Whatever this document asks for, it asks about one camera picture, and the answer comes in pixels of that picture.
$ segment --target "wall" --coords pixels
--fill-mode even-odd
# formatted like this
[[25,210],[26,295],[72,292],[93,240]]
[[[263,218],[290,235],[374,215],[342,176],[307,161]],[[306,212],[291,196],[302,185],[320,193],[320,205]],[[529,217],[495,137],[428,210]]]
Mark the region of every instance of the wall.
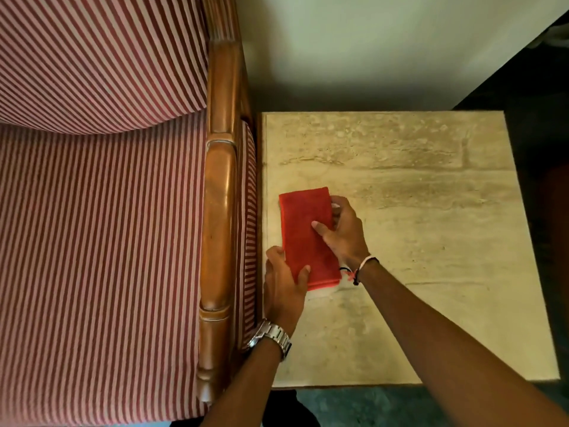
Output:
[[237,0],[257,110],[450,109],[569,0]]

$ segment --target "red object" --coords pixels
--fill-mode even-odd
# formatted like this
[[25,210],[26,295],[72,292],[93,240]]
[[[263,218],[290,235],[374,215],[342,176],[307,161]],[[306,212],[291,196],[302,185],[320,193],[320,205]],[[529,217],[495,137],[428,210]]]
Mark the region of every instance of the red object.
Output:
[[336,286],[341,278],[338,259],[311,225],[316,220],[333,228],[328,187],[284,193],[279,202],[283,249],[294,279],[310,265],[309,290]]

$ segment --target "marble tabletop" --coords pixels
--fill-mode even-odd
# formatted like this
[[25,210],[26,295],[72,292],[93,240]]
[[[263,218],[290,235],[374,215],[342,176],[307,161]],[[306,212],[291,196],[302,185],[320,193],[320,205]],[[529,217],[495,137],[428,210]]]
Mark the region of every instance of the marble tabletop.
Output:
[[[529,380],[559,378],[500,112],[264,113],[262,246],[280,193],[327,186],[369,248],[417,296]],[[275,387],[415,384],[363,286],[308,294]]]

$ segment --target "hand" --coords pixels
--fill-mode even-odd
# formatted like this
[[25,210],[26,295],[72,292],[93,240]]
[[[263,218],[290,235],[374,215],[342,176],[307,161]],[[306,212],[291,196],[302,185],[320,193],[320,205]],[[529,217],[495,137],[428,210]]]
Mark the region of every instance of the hand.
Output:
[[290,337],[304,309],[310,266],[301,270],[296,284],[284,257],[281,247],[274,246],[267,250],[263,297],[267,319],[279,325]]
[[322,236],[341,264],[355,271],[367,256],[364,227],[350,202],[343,196],[331,196],[334,230],[320,222],[312,222],[312,227]]

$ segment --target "folded fabric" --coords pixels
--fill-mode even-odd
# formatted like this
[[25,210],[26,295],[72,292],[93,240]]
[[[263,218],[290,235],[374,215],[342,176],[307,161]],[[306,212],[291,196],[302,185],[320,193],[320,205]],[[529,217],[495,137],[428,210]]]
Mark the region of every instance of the folded fabric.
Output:
[[337,285],[341,278],[338,259],[311,225],[316,220],[333,228],[328,187],[284,193],[279,202],[283,249],[295,280],[310,265],[309,290]]

